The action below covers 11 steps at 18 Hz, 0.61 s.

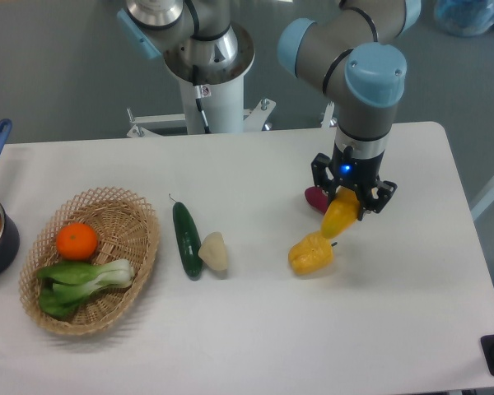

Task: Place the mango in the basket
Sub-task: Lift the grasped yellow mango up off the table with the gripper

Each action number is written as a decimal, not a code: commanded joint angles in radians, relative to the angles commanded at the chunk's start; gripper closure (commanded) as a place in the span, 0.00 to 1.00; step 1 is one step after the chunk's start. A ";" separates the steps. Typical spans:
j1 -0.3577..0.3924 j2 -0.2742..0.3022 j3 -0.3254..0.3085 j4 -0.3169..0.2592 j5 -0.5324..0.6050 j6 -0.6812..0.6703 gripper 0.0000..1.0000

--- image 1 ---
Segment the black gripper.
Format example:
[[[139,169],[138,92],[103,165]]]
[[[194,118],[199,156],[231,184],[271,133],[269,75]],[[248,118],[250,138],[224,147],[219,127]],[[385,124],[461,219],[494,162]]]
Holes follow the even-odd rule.
[[[360,204],[357,219],[362,221],[366,213],[380,213],[397,190],[396,183],[380,178],[383,157],[383,151],[362,155],[351,145],[335,143],[332,160],[318,153],[311,162],[314,185],[329,202],[339,187],[354,191]]]

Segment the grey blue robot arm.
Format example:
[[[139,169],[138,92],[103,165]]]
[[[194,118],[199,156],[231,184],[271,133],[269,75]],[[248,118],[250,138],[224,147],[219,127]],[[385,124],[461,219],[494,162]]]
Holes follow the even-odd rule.
[[[278,62],[338,107],[331,156],[312,162],[316,187],[329,200],[344,189],[358,216],[378,213],[396,191],[380,165],[407,62],[392,40],[419,17],[418,1],[342,1],[321,25],[301,18],[282,32]],[[123,32],[148,58],[163,58],[178,80],[191,134],[244,129],[243,79],[254,62],[249,33],[231,19],[228,1],[127,1],[117,15]]]

